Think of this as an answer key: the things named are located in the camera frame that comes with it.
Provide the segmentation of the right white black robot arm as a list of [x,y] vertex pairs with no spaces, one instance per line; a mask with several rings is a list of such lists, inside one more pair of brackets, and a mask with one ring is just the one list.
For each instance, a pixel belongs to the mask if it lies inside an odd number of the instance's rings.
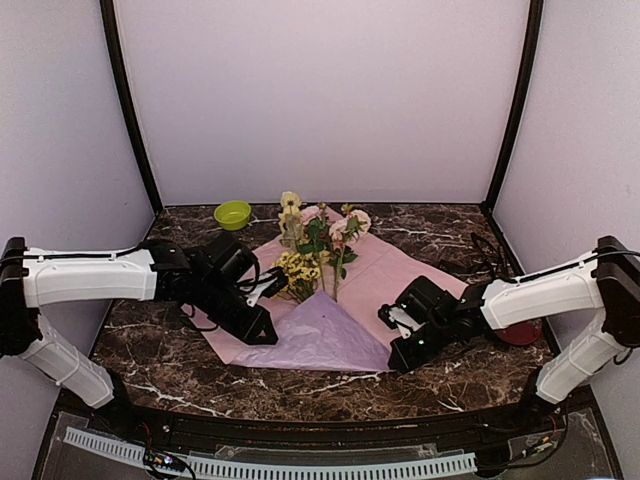
[[471,285],[459,298],[419,276],[378,316],[400,333],[391,343],[389,367],[408,373],[452,343],[579,310],[595,315],[566,350],[530,376],[521,403],[511,410],[511,426],[530,434],[577,386],[618,354],[638,348],[638,252],[605,236],[567,263]]

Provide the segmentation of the pink purple wrapping paper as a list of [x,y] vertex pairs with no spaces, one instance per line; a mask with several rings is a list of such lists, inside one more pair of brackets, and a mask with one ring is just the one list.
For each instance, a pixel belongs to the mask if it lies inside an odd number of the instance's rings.
[[355,244],[358,258],[347,266],[338,299],[322,291],[298,305],[281,297],[261,299],[278,341],[249,346],[222,328],[209,332],[207,315],[197,309],[190,319],[225,364],[252,368],[385,372],[390,342],[399,332],[378,318],[378,309],[393,303],[423,275],[458,298],[466,284],[368,233]]

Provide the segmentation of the small yellow flower bunch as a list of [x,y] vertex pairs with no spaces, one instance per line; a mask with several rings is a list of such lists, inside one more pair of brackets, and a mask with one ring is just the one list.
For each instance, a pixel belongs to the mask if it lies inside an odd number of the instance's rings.
[[271,265],[281,268],[287,279],[287,285],[279,295],[298,304],[306,301],[323,285],[321,266],[318,254],[283,252]]

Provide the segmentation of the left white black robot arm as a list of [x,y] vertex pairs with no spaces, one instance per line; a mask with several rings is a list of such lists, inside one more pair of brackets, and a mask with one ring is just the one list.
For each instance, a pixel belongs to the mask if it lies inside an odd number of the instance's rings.
[[129,299],[174,302],[202,312],[247,345],[278,341],[259,305],[287,284],[282,268],[262,270],[256,255],[221,233],[206,246],[148,240],[121,251],[60,252],[10,239],[1,256],[1,353],[25,360],[78,396],[120,436],[141,427],[140,412],[116,374],[95,364],[44,318],[45,305]]

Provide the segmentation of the pale yellow flower stem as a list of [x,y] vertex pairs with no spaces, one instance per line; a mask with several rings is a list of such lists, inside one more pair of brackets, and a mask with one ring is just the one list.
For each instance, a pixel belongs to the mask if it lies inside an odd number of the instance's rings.
[[312,206],[304,207],[300,197],[291,191],[282,193],[280,206],[282,211],[278,214],[279,243],[284,248],[283,252],[299,253],[298,247],[304,243],[301,211]]

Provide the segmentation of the pink carnation stem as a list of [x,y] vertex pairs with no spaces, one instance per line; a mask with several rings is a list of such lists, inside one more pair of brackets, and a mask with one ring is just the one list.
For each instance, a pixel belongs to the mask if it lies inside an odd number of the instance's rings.
[[340,282],[347,276],[346,265],[358,258],[354,250],[355,245],[368,234],[371,227],[371,218],[364,210],[345,203],[341,206],[341,212],[343,217],[329,227],[329,265],[334,272],[332,298],[335,301],[338,300]]

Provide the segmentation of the pink rose stem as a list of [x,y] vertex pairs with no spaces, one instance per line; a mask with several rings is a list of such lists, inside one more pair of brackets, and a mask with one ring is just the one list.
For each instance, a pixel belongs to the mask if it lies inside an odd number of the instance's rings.
[[320,202],[302,210],[301,214],[304,243],[298,247],[298,252],[301,255],[312,256],[319,270],[322,290],[327,291],[324,268],[331,259],[327,205]]

